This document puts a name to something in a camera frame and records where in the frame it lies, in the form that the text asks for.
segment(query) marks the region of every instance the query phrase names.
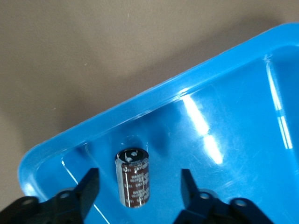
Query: beige surface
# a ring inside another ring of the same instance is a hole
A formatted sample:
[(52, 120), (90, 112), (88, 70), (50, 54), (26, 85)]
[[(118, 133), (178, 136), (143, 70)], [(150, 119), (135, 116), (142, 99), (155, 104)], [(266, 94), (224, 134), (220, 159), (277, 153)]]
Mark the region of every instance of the beige surface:
[(291, 21), (296, 0), (1, 1), (0, 209), (34, 145)]

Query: screw hole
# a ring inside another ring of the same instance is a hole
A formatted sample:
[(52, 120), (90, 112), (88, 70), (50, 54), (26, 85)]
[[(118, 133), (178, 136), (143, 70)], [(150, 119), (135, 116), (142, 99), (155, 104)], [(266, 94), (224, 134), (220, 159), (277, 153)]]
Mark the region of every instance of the screw hole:
[(31, 204), (32, 202), (33, 202), (33, 199), (27, 199), (27, 200), (25, 200), (25, 201), (22, 202), (22, 205), (26, 206), (28, 204)]
[(68, 197), (68, 196), (70, 196), (70, 193), (69, 193), (69, 192), (64, 192), (64, 193), (62, 193), (62, 194), (59, 196), (59, 198), (66, 198), (66, 197)]
[(190, 195), (189, 195), (190, 198), (193, 198), (194, 196), (195, 196), (195, 194), (193, 192), (190, 193)]
[(200, 194), (200, 197), (201, 197), (202, 199), (209, 199), (209, 198), (210, 198), (209, 194), (207, 194), (207, 193), (205, 193), (205, 192), (202, 192), (202, 193)]
[(235, 200), (235, 204), (238, 206), (241, 206), (241, 207), (247, 206), (246, 202), (244, 202), (243, 200), (240, 200), (240, 199)]

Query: blue tray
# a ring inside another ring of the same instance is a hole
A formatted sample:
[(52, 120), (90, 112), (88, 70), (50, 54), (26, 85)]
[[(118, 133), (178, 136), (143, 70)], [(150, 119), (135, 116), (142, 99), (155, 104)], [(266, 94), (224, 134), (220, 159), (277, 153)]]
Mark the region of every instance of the blue tray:
[[(299, 24), (273, 28), (34, 147), (19, 180), (47, 200), (100, 168), (86, 223), (166, 223), (183, 209), (180, 172), (275, 223), (299, 223)], [(149, 152), (150, 199), (119, 200), (114, 156)]]

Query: brown capacitor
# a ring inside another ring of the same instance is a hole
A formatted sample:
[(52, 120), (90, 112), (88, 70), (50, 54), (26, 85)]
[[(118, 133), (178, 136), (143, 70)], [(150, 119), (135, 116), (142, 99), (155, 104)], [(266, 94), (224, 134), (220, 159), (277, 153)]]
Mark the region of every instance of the brown capacitor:
[(150, 197), (149, 154), (140, 148), (128, 148), (115, 156), (121, 203), (129, 208), (144, 205)]

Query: black plastic part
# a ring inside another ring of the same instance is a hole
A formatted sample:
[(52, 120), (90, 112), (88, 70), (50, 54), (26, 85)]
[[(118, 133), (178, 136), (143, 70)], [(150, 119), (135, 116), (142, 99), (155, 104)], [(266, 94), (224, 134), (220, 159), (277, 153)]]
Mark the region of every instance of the black plastic part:
[(246, 198), (235, 198), (226, 204), (212, 194), (200, 191), (188, 169), (182, 169), (181, 191), (185, 209), (174, 224), (273, 224)]
[(92, 168), (74, 190), (46, 202), (29, 196), (14, 201), (0, 212), (0, 224), (83, 224), (99, 189), (99, 169)]

